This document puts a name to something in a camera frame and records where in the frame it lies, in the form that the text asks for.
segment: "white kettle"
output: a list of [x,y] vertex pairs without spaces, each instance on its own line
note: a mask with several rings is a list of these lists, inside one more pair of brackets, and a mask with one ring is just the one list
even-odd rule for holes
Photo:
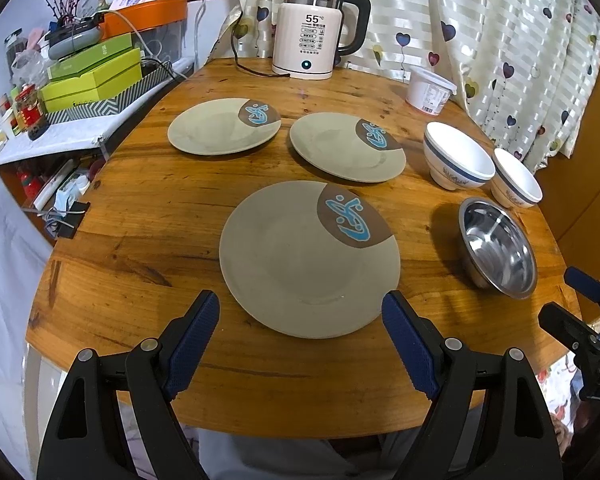
[[[339,48],[343,3],[358,8],[358,22],[351,44]],[[336,54],[348,56],[362,47],[370,13],[369,0],[284,0],[278,10],[273,72],[298,79],[330,78]]]

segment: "curtain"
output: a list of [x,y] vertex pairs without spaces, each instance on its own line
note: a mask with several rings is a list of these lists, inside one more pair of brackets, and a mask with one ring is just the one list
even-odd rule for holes
[[[240,0],[238,54],[269,57],[282,0]],[[456,102],[531,170],[571,156],[600,67],[600,17],[587,0],[371,0],[363,47],[339,66],[408,83],[410,67],[458,86]],[[355,16],[344,9],[342,44]],[[228,41],[220,40],[224,52]]]

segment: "glass jar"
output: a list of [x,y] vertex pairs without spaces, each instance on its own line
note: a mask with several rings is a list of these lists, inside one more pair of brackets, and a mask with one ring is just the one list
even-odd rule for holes
[[45,108],[39,98],[36,86],[25,86],[22,92],[17,95],[14,104],[29,139],[36,140],[40,138],[48,130],[49,122],[46,119]]

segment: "blue gripper pad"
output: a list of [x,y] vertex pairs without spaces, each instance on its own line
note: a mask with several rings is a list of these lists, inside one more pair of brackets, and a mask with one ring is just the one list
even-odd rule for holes
[[600,303],[600,282],[577,267],[567,267],[564,282],[594,303]]
[[171,399],[189,387],[219,319],[220,301],[210,293],[171,354],[169,379],[164,385],[164,391]]
[[392,293],[382,300],[382,322],[407,368],[413,387],[433,400],[440,390],[433,357]]

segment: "beige plate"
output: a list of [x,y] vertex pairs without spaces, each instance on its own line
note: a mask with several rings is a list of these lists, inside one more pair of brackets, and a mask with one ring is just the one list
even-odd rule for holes
[[264,325],[306,338],[354,332],[380,314],[398,286],[400,253],[380,214],[334,184],[296,180],[266,187],[229,216],[222,275]]
[[320,113],[291,126],[291,143],[316,168],[356,182],[384,182],[404,171],[401,145],[369,121],[347,114]]
[[243,98],[207,101],[181,113],[169,142],[195,155],[227,155],[255,148],[276,135],[282,122],[270,105]]

